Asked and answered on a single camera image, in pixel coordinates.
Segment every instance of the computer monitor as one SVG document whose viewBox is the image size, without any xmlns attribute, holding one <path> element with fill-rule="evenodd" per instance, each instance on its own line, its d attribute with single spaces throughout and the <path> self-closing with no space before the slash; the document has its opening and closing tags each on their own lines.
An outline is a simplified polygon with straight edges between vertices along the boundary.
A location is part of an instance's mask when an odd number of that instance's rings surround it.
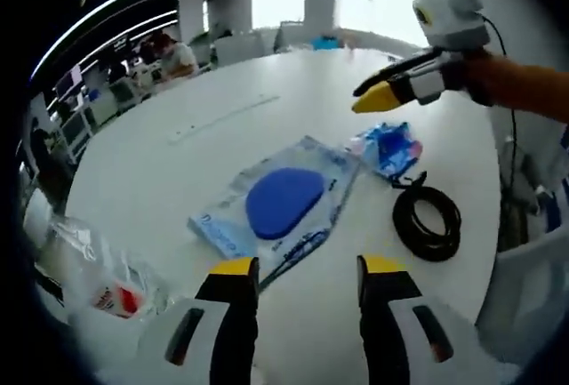
<svg viewBox="0 0 569 385">
<path fill-rule="evenodd" d="M 55 85 L 55 92 L 60 100 L 65 99 L 73 90 L 79 88 L 83 79 L 79 65 L 75 65 L 63 78 Z"/>
</svg>

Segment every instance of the blue sponge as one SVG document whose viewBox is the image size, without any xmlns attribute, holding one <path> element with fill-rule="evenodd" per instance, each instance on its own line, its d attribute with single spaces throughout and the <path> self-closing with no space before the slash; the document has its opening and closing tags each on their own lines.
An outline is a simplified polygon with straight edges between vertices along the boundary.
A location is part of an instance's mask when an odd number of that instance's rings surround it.
<svg viewBox="0 0 569 385">
<path fill-rule="evenodd" d="M 283 168 L 261 178 L 249 191 L 245 210 L 255 235 L 267 240 L 286 236 L 324 193 L 318 172 Z"/>
</svg>

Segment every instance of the black cable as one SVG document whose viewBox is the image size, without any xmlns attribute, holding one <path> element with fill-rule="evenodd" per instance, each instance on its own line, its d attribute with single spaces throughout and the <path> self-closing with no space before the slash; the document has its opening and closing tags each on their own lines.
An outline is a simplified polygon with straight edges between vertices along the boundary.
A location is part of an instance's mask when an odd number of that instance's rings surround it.
<svg viewBox="0 0 569 385">
<path fill-rule="evenodd" d="M 404 189 L 393 207 L 393 224 L 401 242 L 425 261 L 440 262 L 452 258 L 461 242 L 461 212 L 448 196 L 438 189 L 423 186 L 427 172 L 409 185 L 393 182 L 393 188 Z M 445 223 L 443 235 L 428 229 L 417 216 L 415 203 L 424 201 L 435 207 Z"/>
<path fill-rule="evenodd" d="M 484 14 L 478 13 L 478 16 L 480 16 L 484 22 L 486 22 L 487 24 L 489 24 L 492 27 L 492 29 L 496 33 L 496 36 L 498 37 L 498 41 L 500 41 L 501 52 L 504 55 L 504 57 L 507 58 L 508 54 L 506 53 L 506 47 L 504 46 L 504 40 L 501 37 L 500 31 L 496 28 L 496 26 L 494 25 L 494 23 L 491 20 L 489 20 L 488 18 L 486 18 L 484 16 Z M 509 113 L 510 113 L 511 120 L 512 120 L 512 140 L 513 140 L 512 143 L 513 143 L 513 147 L 512 147 L 512 161 L 511 161 L 510 169 L 509 169 L 508 195 L 510 198 L 513 198 L 514 197 L 514 181 L 515 181 L 515 175 L 516 175 L 517 122 L 516 122 L 516 111 L 513 108 L 511 108 Z"/>
</svg>

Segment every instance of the person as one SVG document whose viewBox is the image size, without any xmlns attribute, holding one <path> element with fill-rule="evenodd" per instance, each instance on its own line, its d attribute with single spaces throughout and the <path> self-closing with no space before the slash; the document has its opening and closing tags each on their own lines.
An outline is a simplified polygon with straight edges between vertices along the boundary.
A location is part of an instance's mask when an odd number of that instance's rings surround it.
<svg viewBox="0 0 569 385">
<path fill-rule="evenodd" d="M 149 40 L 145 40 L 140 44 L 139 55 L 142 61 L 147 65 L 156 61 L 156 55 L 154 54 L 152 43 L 150 43 Z"/>
<path fill-rule="evenodd" d="M 113 84 L 127 75 L 126 67 L 117 61 L 114 61 L 109 68 L 108 83 Z"/>
<path fill-rule="evenodd" d="M 63 166 L 50 155 L 45 144 L 48 139 L 50 134 L 39 127 L 37 118 L 34 117 L 29 135 L 29 147 L 39 171 L 37 182 L 53 209 L 57 210 L 71 187 L 71 179 Z"/>
<path fill-rule="evenodd" d="M 167 34 L 158 34 L 153 42 L 156 54 L 162 60 L 164 79 L 193 76 L 197 73 L 196 56 L 190 47 Z"/>
<path fill-rule="evenodd" d="M 496 104 L 569 124 L 569 72 L 519 65 L 490 53 L 467 60 L 466 72 Z"/>
</svg>

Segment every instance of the table surface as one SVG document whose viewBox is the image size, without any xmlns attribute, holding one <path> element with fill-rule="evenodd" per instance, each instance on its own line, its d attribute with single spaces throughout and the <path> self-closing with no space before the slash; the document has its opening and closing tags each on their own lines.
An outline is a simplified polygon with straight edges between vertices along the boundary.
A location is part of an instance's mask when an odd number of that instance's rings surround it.
<svg viewBox="0 0 569 385">
<path fill-rule="evenodd" d="M 294 52 L 175 84 L 95 135 L 66 213 L 90 222 L 113 245 L 139 253 L 176 292 L 192 296 L 220 255 L 188 230 L 188 217 L 240 170 L 305 134 L 340 146 L 378 122 L 408 121 L 424 145 L 409 174 L 428 171 L 427 184 L 461 211 L 456 255 L 442 263 L 413 257 L 390 218 L 400 191 L 364 172 L 328 241 L 260 297 L 255 363 L 269 381 L 365 383 L 356 256 L 399 259 L 424 294 L 439 296 L 474 322 L 493 269 L 500 209 L 484 108 L 446 92 L 426 107 L 415 102 L 384 114 L 351 112 L 353 89 L 386 65 L 379 51 Z M 418 211 L 440 225 L 428 206 Z"/>
</svg>

